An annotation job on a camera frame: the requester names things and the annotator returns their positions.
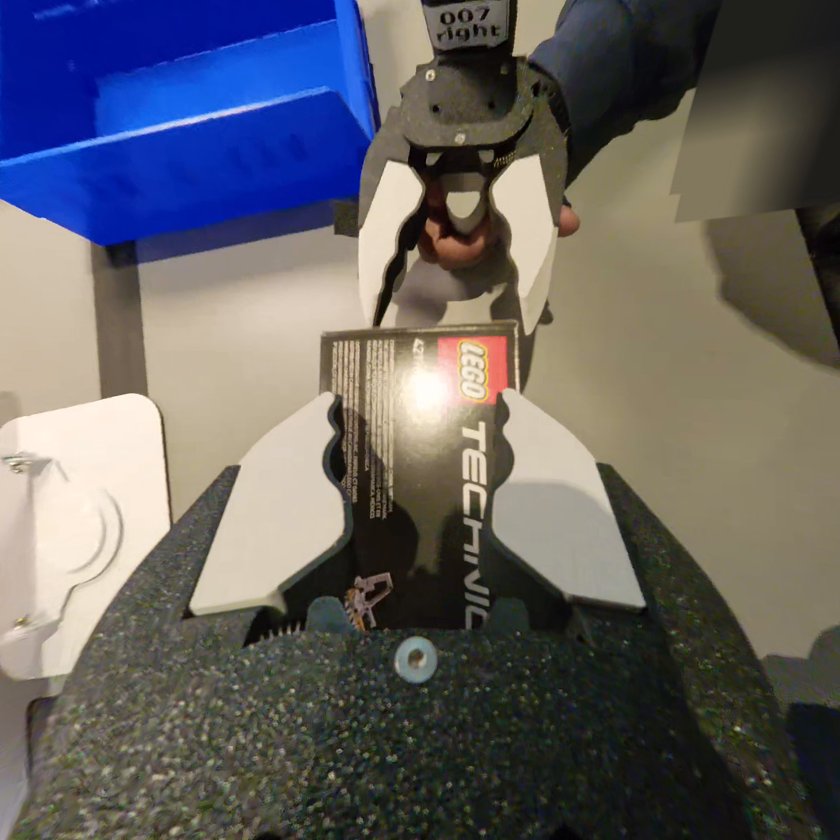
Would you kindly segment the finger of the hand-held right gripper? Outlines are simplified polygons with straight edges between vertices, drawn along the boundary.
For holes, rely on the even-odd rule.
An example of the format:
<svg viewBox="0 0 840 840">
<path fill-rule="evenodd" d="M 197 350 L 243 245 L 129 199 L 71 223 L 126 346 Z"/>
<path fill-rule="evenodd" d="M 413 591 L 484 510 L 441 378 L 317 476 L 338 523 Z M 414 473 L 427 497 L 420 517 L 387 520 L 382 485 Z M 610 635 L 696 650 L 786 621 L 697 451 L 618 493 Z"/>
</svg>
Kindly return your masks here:
<svg viewBox="0 0 840 840">
<path fill-rule="evenodd" d="M 411 226 L 424 199 L 424 183 L 408 164 L 388 161 L 360 226 L 360 303 L 372 327 L 382 324 L 397 279 L 404 272 Z"/>
<path fill-rule="evenodd" d="M 490 203 L 507 229 L 507 253 L 525 333 L 536 329 L 548 300 L 559 224 L 538 156 L 514 160 L 490 186 Z"/>
</svg>

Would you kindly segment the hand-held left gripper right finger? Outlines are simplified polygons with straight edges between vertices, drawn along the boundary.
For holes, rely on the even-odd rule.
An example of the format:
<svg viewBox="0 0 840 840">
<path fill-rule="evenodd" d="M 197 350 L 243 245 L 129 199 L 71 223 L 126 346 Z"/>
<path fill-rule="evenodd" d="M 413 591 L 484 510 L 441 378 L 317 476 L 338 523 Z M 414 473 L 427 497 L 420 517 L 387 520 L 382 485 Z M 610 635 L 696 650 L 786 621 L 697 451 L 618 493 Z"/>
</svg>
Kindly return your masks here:
<svg viewBox="0 0 840 840">
<path fill-rule="evenodd" d="M 533 578 L 569 603 L 628 613 L 646 600 L 594 456 L 521 393 L 500 394 L 512 453 L 493 492 L 490 530 Z"/>
</svg>

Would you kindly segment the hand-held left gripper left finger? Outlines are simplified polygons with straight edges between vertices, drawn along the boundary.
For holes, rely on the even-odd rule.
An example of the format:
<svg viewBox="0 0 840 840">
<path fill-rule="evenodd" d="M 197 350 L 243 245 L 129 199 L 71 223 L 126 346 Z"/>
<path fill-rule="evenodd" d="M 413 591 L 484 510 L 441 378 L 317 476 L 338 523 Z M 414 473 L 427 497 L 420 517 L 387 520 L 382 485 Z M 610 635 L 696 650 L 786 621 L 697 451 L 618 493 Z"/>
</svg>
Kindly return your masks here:
<svg viewBox="0 0 840 840">
<path fill-rule="evenodd" d="M 324 392 L 255 443 L 238 465 L 190 601 L 195 616 L 269 606 L 338 552 L 350 507 L 330 465 L 340 399 Z"/>
</svg>

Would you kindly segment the black toy brick box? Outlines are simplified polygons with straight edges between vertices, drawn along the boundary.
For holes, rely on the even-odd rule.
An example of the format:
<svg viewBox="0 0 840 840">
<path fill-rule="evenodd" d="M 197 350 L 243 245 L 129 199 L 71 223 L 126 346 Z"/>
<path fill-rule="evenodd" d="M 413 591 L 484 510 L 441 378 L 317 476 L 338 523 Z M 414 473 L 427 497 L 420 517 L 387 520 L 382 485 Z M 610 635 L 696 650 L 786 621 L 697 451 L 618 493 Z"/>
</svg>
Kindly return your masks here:
<svg viewBox="0 0 840 840">
<path fill-rule="evenodd" d="M 341 400 L 353 514 L 343 603 L 361 631 L 477 629 L 497 399 L 518 390 L 513 320 L 325 332 L 320 391 Z"/>
</svg>

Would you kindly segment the person's right forearm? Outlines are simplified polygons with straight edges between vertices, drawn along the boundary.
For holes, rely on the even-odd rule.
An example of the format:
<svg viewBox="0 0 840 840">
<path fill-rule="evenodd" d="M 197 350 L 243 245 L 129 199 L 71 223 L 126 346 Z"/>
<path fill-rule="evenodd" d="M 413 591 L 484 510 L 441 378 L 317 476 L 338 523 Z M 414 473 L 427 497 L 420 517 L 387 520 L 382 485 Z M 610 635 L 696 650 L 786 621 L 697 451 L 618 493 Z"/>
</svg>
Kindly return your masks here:
<svg viewBox="0 0 840 840">
<path fill-rule="evenodd" d="M 529 63 L 568 139 L 570 186 L 614 139 L 697 85 L 721 1 L 569 1 Z"/>
</svg>

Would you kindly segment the grey desk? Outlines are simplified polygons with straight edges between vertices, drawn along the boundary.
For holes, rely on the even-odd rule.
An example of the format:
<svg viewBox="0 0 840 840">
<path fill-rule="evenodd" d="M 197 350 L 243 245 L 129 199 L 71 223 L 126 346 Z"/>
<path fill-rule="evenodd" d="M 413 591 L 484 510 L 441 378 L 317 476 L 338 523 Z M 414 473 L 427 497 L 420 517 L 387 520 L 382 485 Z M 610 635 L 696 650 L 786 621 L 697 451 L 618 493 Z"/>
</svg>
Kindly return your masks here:
<svg viewBox="0 0 840 840">
<path fill-rule="evenodd" d="M 838 371 L 722 297 L 666 196 L 689 94 L 572 193 L 526 396 L 605 467 L 654 596 L 606 649 L 447 637 L 444 684 L 383 639 L 175 624 L 215 478 L 111 610 L 50 721 L 15 838 L 827 838 L 758 663 L 838 624 Z"/>
</svg>

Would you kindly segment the person's right hand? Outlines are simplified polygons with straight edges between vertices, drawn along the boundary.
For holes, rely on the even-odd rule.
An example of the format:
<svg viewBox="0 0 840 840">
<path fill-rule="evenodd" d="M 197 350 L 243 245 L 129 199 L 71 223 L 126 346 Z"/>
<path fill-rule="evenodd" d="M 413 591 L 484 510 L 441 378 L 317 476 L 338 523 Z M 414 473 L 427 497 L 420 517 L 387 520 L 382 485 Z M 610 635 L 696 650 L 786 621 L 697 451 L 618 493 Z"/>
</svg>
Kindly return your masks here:
<svg viewBox="0 0 840 840">
<path fill-rule="evenodd" d="M 497 220 L 487 211 L 467 235 L 459 234 L 451 223 L 445 192 L 436 180 L 426 183 L 426 221 L 417 243 L 420 258 L 444 270 L 466 270 L 477 266 L 499 239 Z"/>
</svg>

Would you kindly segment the blue plastic bin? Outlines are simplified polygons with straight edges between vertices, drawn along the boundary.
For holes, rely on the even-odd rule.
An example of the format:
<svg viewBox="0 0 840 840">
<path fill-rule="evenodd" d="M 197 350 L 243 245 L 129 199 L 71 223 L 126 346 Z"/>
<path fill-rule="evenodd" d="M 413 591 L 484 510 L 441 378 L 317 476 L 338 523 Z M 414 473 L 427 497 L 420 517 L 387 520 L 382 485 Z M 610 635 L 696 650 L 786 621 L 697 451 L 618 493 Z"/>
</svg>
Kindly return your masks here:
<svg viewBox="0 0 840 840">
<path fill-rule="evenodd" d="M 351 1 L 2 2 L 2 199 L 107 246 L 353 196 Z"/>
</svg>

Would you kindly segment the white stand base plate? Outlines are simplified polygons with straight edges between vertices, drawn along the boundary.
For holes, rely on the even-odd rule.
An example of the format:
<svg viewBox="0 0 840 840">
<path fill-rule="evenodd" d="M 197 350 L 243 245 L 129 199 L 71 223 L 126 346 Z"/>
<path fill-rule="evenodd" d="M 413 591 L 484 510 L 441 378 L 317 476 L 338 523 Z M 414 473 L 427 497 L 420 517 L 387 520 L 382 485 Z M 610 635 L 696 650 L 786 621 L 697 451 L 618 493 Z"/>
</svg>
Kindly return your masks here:
<svg viewBox="0 0 840 840">
<path fill-rule="evenodd" d="M 2 671 L 63 677 L 170 529 L 161 416 L 136 394 L 21 416 L 1 456 Z"/>
</svg>

